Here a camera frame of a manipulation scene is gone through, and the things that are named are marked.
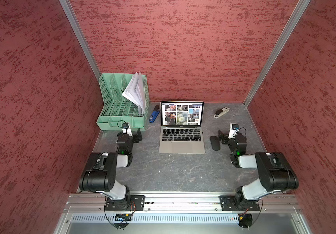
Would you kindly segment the black wireless mouse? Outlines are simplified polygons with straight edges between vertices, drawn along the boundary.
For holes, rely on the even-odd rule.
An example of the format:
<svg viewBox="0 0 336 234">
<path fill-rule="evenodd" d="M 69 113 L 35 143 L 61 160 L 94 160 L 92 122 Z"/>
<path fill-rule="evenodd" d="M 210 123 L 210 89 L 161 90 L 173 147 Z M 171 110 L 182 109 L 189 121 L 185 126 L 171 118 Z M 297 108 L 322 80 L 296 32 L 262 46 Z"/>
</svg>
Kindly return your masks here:
<svg viewBox="0 0 336 234">
<path fill-rule="evenodd" d="M 221 149 L 220 141 L 217 136 L 210 136 L 210 142 L 214 151 L 219 151 Z"/>
</svg>

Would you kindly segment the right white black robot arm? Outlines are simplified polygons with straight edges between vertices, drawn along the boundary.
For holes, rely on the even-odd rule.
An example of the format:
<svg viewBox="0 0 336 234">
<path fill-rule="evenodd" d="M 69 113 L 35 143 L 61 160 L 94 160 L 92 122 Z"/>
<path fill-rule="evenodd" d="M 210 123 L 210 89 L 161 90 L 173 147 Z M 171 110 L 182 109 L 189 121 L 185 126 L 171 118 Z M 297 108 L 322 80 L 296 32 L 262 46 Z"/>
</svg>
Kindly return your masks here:
<svg viewBox="0 0 336 234">
<path fill-rule="evenodd" d="M 235 132 L 226 137 L 218 132 L 222 144 L 227 144 L 233 166 L 243 169 L 256 169 L 258 179 L 237 188 L 235 195 L 220 196 L 222 211 L 260 211 L 259 199 L 276 192 L 295 190 L 299 186 L 298 177 L 282 153 L 257 152 L 246 154 L 247 138 Z"/>
</svg>

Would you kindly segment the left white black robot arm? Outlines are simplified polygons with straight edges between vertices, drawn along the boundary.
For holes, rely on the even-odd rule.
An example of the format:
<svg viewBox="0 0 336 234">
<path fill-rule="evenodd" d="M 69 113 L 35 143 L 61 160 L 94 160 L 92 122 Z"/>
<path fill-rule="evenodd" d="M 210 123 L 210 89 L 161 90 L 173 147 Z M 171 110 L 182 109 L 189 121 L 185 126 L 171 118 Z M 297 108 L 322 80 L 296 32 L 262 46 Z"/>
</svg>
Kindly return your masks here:
<svg viewBox="0 0 336 234">
<path fill-rule="evenodd" d="M 91 153 L 79 179 L 81 191 L 105 196 L 105 211 L 142 211 L 144 195 L 132 195 L 128 186 L 116 180 L 116 169 L 126 168 L 132 163 L 132 149 L 142 140 L 141 131 L 118 134 L 117 151 Z"/>
</svg>

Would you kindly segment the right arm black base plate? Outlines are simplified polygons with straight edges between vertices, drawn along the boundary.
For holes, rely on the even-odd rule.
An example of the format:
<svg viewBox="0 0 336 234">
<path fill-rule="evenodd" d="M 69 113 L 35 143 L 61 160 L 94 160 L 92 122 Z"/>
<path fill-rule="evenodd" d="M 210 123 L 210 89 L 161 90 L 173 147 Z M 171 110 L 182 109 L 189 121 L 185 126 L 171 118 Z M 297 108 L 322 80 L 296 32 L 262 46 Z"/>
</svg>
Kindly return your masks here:
<svg viewBox="0 0 336 234">
<path fill-rule="evenodd" d="M 260 211 L 259 202 L 238 196 L 219 196 L 222 211 Z"/>
</svg>

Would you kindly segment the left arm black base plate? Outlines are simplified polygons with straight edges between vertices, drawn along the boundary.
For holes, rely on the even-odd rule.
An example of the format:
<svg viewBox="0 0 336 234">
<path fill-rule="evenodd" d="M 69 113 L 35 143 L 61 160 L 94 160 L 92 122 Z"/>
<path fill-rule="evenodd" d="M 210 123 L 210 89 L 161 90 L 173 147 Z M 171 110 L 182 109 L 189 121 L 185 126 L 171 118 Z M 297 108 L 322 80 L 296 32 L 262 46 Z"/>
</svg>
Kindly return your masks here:
<svg viewBox="0 0 336 234">
<path fill-rule="evenodd" d="M 105 211 L 142 211 L 145 205 L 144 195 L 127 195 L 122 200 L 111 200 L 107 199 L 105 201 L 104 210 Z"/>
</svg>

